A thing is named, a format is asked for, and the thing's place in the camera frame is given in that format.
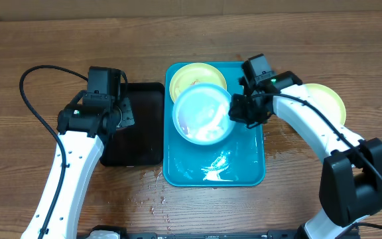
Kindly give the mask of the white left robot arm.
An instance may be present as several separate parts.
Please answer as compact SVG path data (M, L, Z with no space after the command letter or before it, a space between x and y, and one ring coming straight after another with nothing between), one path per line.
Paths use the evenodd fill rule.
M81 131L59 136L54 162L34 218L21 238L75 238L84 197L103 142Z

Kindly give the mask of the light blue plate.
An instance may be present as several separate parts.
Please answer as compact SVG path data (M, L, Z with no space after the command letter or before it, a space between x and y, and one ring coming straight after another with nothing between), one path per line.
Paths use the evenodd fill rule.
M225 140L235 122L229 118L231 94L221 86L199 83L177 97L172 120L177 132L190 143L214 145Z

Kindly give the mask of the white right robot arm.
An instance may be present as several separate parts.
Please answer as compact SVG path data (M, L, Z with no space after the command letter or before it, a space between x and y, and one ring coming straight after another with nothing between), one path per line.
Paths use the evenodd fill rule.
M365 140L316 107L292 72L248 74L242 94L232 97L229 117L251 129L276 115L287 122L322 162L320 212L302 224L295 238L350 237L382 210L382 141Z

